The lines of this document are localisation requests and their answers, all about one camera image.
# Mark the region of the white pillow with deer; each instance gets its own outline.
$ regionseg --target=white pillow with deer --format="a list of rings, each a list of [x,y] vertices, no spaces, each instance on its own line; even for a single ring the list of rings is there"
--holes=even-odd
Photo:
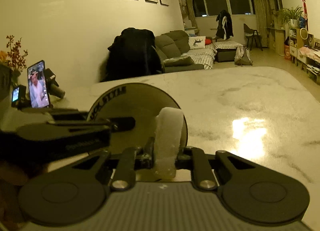
[[[205,36],[189,37],[190,49],[204,49]]]

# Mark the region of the black jacket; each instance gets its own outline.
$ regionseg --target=black jacket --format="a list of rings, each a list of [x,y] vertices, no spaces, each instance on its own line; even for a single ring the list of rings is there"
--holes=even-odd
[[[155,36],[149,30],[127,28],[117,36],[110,51],[103,81],[158,74],[161,61],[155,49]]]
[[[233,30],[232,30],[231,15],[226,10],[222,10],[217,17],[216,21],[219,21],[219,24],[218,24],[218,30],[216,35],[219,38],[224,39],[224,28],[222,27],[222,20],[225,16],[227,17],[226,36],[228,40],[230,39],[230,36],[233,36]]]

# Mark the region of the white marble table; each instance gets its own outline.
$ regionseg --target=white marble table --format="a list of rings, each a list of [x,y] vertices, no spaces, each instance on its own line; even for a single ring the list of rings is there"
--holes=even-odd
[[[311,196],[303,221],[320,230],[320,103],[290,74],[237,67],[132,78],[66,91],[55,106],[89,110],[105,91],[127,82],[156,86],[177,101],[189,146],[226,150],[301,181]]]

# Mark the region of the chair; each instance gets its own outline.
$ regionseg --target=chair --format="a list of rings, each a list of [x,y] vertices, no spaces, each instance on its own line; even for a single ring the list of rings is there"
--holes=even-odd
[[[262,44],[261,44],[261,35],[258,33],[258,30],[253,30],[251,29],[249,26],[247,26],[246,24],[243,24],[243,29],[244,29],[244,36],[248,39],[248,42],[247,42],[247,48],[249,47],[249,41],[251,39],[251,47],[250,47],[250,50],[252,50],[252,46],[253,46],[253,39],[256,43],[256,47],[258,48],[258,44],[257,44],[257,39],[260,43],[260,48],[261,50],[263,51],[262,49]]]

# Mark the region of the red pillow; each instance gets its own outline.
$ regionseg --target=red pillow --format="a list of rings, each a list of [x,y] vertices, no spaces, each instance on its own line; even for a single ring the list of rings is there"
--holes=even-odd
[[[212,44],[212,40],[209,39],[209,38],[206,38],[205,39],[205,45],[209,45],[209,44]]]

